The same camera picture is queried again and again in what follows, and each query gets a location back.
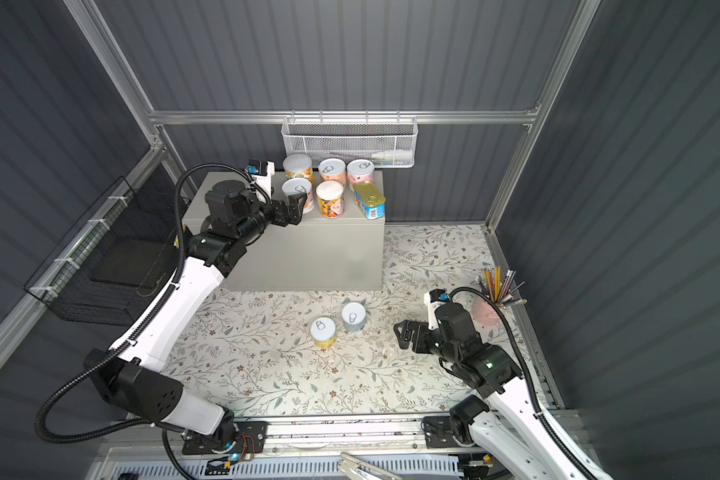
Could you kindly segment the orange can pull tab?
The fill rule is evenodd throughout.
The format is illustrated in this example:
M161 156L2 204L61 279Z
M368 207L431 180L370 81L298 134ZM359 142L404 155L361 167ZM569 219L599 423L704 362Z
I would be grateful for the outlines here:
M341 185L347 184L346 163L339 158L328 158L320 162L318 172L322 182L335 181Z

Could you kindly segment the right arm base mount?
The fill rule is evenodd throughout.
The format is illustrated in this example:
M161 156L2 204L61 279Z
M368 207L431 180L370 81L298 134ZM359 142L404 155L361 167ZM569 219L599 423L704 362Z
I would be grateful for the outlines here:
M420 422L420 428L425 435L427 447L437 449L476 446L477 442L470 428L479 414L489 411L485 401L470 395L452 407L448 416L425 416Z

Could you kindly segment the yellow can pull tab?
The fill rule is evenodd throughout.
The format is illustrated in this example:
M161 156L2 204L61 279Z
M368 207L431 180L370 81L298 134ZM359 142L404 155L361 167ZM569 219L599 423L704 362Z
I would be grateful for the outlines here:
M310 325L310 335L318 348L331 348L335 343L336 325L331 318L317 318Z

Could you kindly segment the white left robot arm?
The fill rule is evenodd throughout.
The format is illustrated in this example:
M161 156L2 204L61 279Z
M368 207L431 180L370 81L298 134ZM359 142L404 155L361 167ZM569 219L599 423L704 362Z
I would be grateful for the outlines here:
M236 179L212 187L205 196L209 227L186 236L182 195L173 195L177 265L149 307L108 350L94 349L85 369L55 391L39 408L34 431L52 444L72 444L134 426L153 424L170 431L187 431L216 451L228 451L240 432L228 408L191 393L162 370L174 344L206 298L227 278L270 225L301 222L307 193L283 200L272 198L250 168L234 168ZM101 429L54 433L47 425L51 409L74 387L91 380L101 398L132 414L132 419Z

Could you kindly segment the pencils bundle in cup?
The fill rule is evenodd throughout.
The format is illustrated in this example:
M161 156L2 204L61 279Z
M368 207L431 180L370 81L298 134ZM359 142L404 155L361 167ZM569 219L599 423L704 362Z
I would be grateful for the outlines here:
M515 270L503 272L500 267L496 266L492 269L482 270L476 276L476 280L480 290L497 306L524 305L527 300L519 292L524 283L517 283L516 275Z

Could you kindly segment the grey metal cabinet box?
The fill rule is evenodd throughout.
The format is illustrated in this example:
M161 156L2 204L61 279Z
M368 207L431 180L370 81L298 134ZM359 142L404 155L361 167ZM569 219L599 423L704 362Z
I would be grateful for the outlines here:
M182 224L190 231L187 245L192 267L222 273L222 286L232 291L378 290L382 284L383 228L368 220L344 197L340 218L324 218L314 192L314 208L299 225L270 224L253 243L233 241L203 232L209 214L205 194L225 180L254 183L244 173L211 172L192 200ZM285 200L286 174L272 179L272 200Z

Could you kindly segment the pink pencil cup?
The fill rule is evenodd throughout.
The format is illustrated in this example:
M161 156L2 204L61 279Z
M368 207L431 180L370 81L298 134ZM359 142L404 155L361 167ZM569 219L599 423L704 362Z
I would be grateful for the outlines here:
M501 323L496 310L481 298L473 301L471 317L476 324L484 327L494 327Z

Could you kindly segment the pink white can pull tab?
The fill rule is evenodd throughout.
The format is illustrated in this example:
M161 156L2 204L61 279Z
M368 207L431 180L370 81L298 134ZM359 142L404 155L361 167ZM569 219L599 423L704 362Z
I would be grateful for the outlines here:
M359 183L374 182L375 165L368 159L356 159L346 165L346 173L350 190L354 191Z

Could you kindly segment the teal can pull tab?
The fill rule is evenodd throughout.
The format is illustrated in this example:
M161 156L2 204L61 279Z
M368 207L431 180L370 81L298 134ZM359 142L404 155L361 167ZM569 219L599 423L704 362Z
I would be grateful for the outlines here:
M367 320L367 311L359 302L349 302L341 312L342 322L348 332L361 331Z

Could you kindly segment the black pad in basket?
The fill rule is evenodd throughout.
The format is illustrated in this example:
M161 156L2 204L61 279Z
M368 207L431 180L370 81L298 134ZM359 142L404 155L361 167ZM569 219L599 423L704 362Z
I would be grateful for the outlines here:
M156 288L172 265L171 251L161 242L119 238L93 267L95 282L143 289Z

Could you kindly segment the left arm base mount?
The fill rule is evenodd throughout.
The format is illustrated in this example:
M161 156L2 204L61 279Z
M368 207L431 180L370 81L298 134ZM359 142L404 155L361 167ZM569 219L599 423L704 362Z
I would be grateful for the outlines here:
M259 454L263 451L269 426L265 421L230 421L211 435L190 432L181 452L183 455Z

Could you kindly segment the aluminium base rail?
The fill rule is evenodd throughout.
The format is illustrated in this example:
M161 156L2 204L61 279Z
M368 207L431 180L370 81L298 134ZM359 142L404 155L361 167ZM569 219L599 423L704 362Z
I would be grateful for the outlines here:
M256 442L258 458L329 456L341 452L361 454L479 453L453 440L432 440L422 429L423 419L441 412L402 414L352 414L332 416L260 417L268 424L265 438ZM105 438L94 460L164 460L160 430L134 427Z

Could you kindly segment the green orange can plastic lid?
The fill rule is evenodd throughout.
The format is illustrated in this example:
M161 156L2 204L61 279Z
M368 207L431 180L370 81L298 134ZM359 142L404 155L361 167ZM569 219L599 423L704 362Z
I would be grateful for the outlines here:
M313 160L306 154L288 155L283 160L283 169L288 179L301 178L314 183Z

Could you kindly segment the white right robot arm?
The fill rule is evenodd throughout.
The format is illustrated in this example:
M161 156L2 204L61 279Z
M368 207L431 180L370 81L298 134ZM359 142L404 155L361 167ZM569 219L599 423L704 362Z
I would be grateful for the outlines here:
M430 291L427 321L393 327L401 349L436 356L446 373L473 389L449 411L454 441L482 448L517 479L608 478L539 402L517 342L505 351L482 340L454 299L462 291Z

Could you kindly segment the gold rectangular tin can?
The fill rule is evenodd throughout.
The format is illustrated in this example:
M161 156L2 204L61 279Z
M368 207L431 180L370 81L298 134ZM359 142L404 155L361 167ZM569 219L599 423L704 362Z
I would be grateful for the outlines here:
M386 198L378 187L364 181L354 185L355 202L366 219L376 220L385 216Z

